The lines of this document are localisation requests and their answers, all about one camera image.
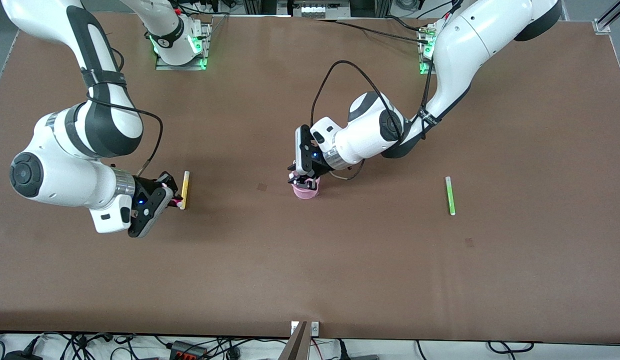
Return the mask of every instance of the metal frame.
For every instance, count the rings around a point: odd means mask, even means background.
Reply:
[[[620,0],[610,6],[609,9],[600,16],[600,18],[594,19],[594,30],[597,34],[609,34],[610,25],[614,23],[620,17]]]
[[[312,329],[308,321],[301,321],[294,329],[290,340],[285,344],[278,360],[308,360],[311,332]]]

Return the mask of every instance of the white floor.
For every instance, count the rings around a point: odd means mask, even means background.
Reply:
[[[22,351],[29,342],[36,337],[35,333],[9,333],[0,335],[0,341],[4,342],[6,350]],[[180,340],[189,344],[197,344],[211,337],[159,337],[163,342]],[[319,350],[323,360],[334,357],[339,359],[339,343],[334,339],[317,339]],[[345,339],[348,354],[351,358],[356,356],[377,355],[381,360],[422,360],[419,355],[416,342],[410,340],[356,340]],[[34,354],[47,359],[59,359],[67,340],[59,335],[44,335],[36,343]],[[486,342],[474,341],[420,341],[421,348],[427,360],[509,360],[509,355],[493,353]],[[160,344],[154,337],[139,335],[131,342],[132,349],[139,359],[159,358],[168,360],[170,350]],[[284,344],[280,342],[250,341],[239,346],[241,360],[276,360],[278,359]],[[523,349],[528,344],[509,343],[511,349]],[[96,340],[90,342],[89,352],[96,360],[111,359],[112,352],[118,347],[127,345],[116,344],[114,341],[104,342]],[[499,344],[493,344],[497,350],[503,349]],[[310,360],[319,360],[319,355],[314,346],[310,349]],[[74,356],[72,349],[67,351],[65,358],[71,360]],[[620,360],[620,346],[612,345],[578,345],[578,344],[535,344],[531,351],[516,353],[516,360]],[[131,355],[125,350],[118,350],[112,356],[113,360],[130,360]]]

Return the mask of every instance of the black strap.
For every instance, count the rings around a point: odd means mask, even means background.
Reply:
[[[177,28],[169,34],[159,36],[148,31],[148,34],[150,34],[150,38],[154,41],[155,44],[159,45],[159,47],[161,48],[169,49],[173,47],[173,43],[175,43],[177,39],[182,37],[185,29],[184,19],[180,18],[179,16],[177,16],[177,19],[179,19],[179,24],[177,25]]]
[[[440,118],[432,116],[432,114],[429,113],[428,110],[425,109],[425,107],[419,107],[419,111],[417,112],[417,114],[421,118],[421,121],[425,121],[431,126],[435,126],[441,121]]]
[[[85,86],[88,88],[97,84],[117,84],[123,87],[127,84],[123,73],[118,71],[97,70],[94,68],[87,70],[82,68],[81,75],[83,76]]]
[[[81,104],[74,105],[68,109],[67,114],[65,114],[64,121],[65,133],[67,134],[68,139],[70,139],[72,145],[79,150],[80,153],[86,155],[87,157],[100,158],[97,153],[93,152],[90,148],[88,148],[88,146],[84,145],[84,142],[81,140],[81,137],[79,137],[79,133],[77,132],[77,114],[79,114],[79,107],[83,104],[86,103],[82,102]]]

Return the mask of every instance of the yellow marker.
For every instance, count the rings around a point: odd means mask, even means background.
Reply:
[[[186,210],[186,197],[188,196],[188,182],[190,181],[190,172],[185,171],[183,173],[183,186],[181,187],[181,197],[183,200],[181,201],[181,206],[179,209]]]

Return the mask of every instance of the metal bracket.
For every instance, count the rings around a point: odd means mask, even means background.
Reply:
[[[594,32],[597,35],[610,34],[610,25],[620,18],[620,0],[610,6],[609,9],[601,15],[600,18],[594,19]]]
[[[290,321],[290,335],[295,333],[297,326],[299,326],[299,321]],[[319,321],[312,321],[310,323],[310,336],[313,338],[319,337]]]
[[[599,23],[599,19],[596,18],[594,19],[594,21],[592,22],[592,28],[594,29],[594,34],[596,35],[610,35],[610,27],[609,26],[604,26],[601,27],[601,24]]]

